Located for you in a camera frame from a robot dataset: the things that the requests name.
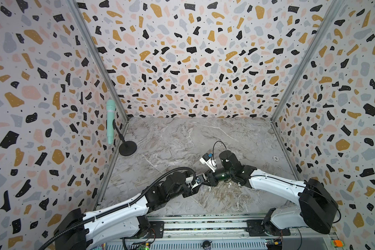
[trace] robotic arm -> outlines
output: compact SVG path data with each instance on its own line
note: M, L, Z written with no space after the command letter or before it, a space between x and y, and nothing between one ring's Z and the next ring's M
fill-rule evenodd
M126 201L84 214L80 208L75 209L63 219L54 232L55 236L40 250L52 242L55 242L56 249L90 250L117 238L143 237L150 229L146 214L165 207L173 197L189 197L196 194L201 185L217 186L227 179L240 186L277 194L297 205L269 210L263 220L264 230L269 234L275 235L281 229L297 226L308 226L323 234L330 232L338 205L317 180L294 181L241 165L229 150L220 153L220 160L223 167L217 168L212 155L205 154L200 162L208 165L210 170L204 174L196 176L191 168L175 168Z

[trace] gray marble surface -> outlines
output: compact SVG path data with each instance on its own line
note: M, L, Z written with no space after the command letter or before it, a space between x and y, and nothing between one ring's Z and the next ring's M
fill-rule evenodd
M138 150L131 156L118 156L101 207L114 205L140 193L161 174L186 166L198 174L208 170L199 159L211 152L220 140L235 153L242 164L270 174L294 179L287 160L264 118L132 118L126 140L133 140ZM214 149L216 162L224 150ZM217 187L202 186L191 197L172 199L151 215L266 213L281 207L287 200L275 194L221 182Z

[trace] black round stand base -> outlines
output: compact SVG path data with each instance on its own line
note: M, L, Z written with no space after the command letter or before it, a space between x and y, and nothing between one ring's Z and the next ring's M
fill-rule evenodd
M119 148L120 155L122 156L130 156L131 154L136 152L136 150L137 150L137 145L136 143L132 141L127 141L127 142L122 143Z

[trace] terrazzo pattern wallpaper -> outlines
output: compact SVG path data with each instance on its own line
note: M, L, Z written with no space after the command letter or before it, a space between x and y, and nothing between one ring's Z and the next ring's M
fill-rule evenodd
M375 1L342 7L276 125L339 204L345 249L375 249Z
M129 117L268 117L327 0L78 0Z
M0 249L38 249L93 208L109 97L64 1L0 1Z

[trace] wall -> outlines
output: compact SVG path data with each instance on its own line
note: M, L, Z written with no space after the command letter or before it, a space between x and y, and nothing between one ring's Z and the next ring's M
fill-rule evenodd
M345 249L375 249L375 1L342 8L276 125L302 178L338 202Z
M110 94L64 4L0 2L0 249L37 249L91 210L113 156Z
M129 117L268 117L330 1L79 3Z

